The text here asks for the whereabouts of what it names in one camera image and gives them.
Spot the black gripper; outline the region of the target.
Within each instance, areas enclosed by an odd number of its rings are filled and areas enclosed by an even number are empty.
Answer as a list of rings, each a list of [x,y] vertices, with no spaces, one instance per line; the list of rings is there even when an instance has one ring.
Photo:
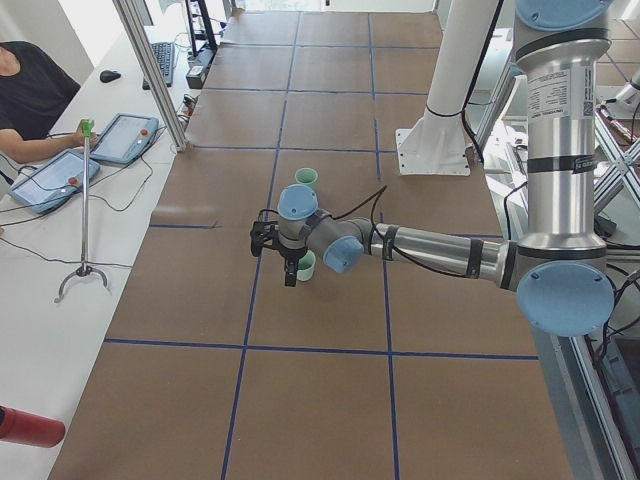
[[[278,251],[280,248],[277,221],[256,220],[250,231],[250,251],[253,257],[260,257],[264,249]],[[286,287],[295,287],[297,282],[297,261],[285,260],[284,283]]]

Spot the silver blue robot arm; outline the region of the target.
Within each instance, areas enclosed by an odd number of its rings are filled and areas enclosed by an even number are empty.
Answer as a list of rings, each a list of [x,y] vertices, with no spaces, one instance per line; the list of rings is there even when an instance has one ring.
[[[515,62],[528,84],[528,228],[500,244],[334,216],[310,187],[286,187],[278,219],[258,220],[251,252],[277,251],[294,285],[303,256],[337,273],[364,255],[454,278],[481,278],[516,294],[529,323],[561,337],[601,329],[614,309],[606,247],[595,234],[595,63],[610,45],[606,1],[519,1]]]

